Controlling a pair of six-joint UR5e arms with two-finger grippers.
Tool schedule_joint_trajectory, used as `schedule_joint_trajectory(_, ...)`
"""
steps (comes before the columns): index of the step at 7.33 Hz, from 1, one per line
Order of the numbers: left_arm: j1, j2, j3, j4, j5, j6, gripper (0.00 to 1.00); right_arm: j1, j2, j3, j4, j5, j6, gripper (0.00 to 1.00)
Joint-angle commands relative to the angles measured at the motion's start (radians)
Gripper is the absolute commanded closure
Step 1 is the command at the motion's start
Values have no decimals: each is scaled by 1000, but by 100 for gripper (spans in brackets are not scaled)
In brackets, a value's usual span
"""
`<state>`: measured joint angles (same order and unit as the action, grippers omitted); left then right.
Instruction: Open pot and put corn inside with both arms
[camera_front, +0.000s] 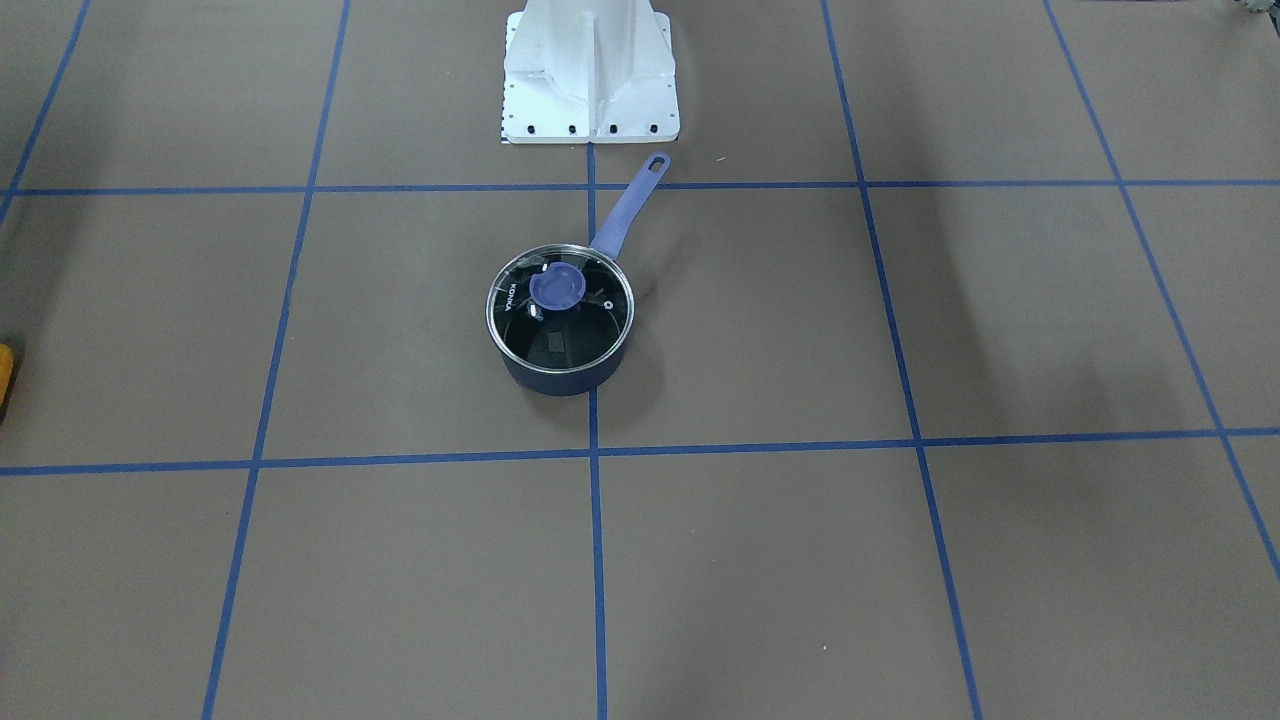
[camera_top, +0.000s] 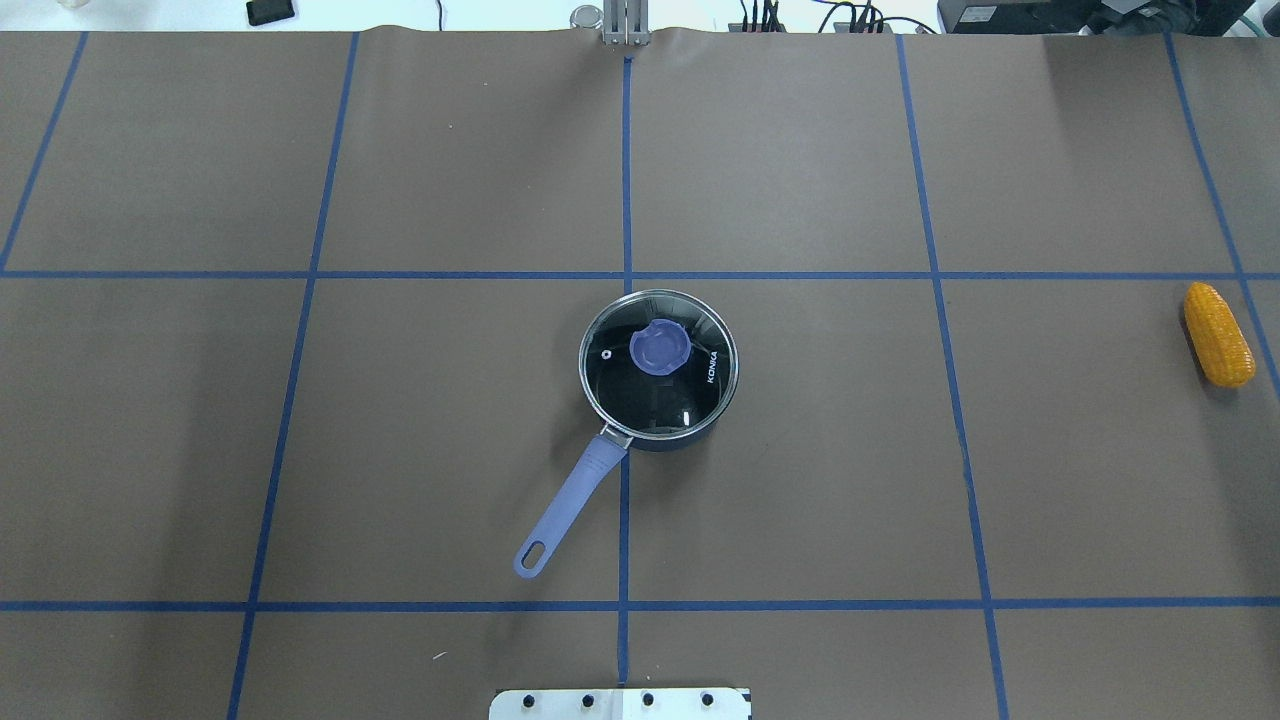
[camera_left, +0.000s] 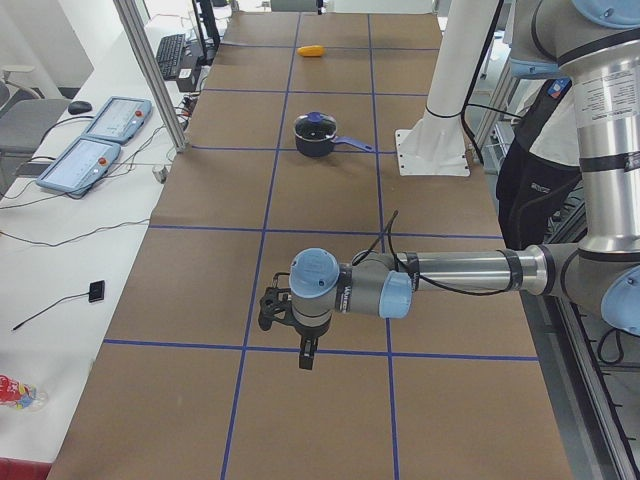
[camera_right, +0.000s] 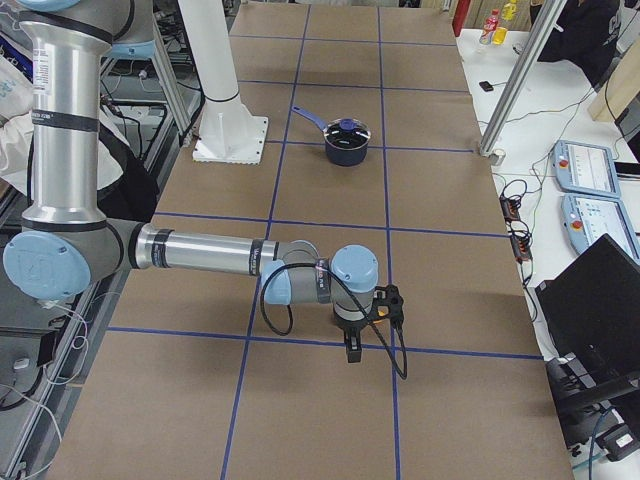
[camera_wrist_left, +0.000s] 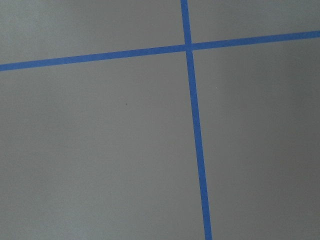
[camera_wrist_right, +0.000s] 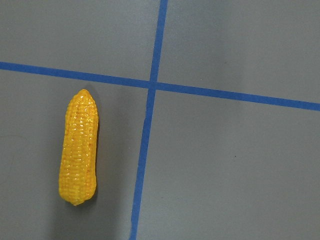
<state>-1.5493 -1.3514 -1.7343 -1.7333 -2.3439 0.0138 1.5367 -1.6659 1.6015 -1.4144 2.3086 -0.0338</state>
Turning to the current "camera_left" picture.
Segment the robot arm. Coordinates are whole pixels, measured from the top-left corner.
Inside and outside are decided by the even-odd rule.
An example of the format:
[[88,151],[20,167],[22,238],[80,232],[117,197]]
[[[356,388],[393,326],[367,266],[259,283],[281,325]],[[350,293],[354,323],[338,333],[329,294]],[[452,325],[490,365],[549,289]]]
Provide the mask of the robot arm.
[[334,312],[407,315],[416,291],[476,296],[513,290],[574,302],[629,333],[639,330],[639,5],[520,1],[511,72],[572,82],[587,234],[576,244],[521,251],[376,254],[349,264],[306,249],[290,267],[285,320],[313,365]]

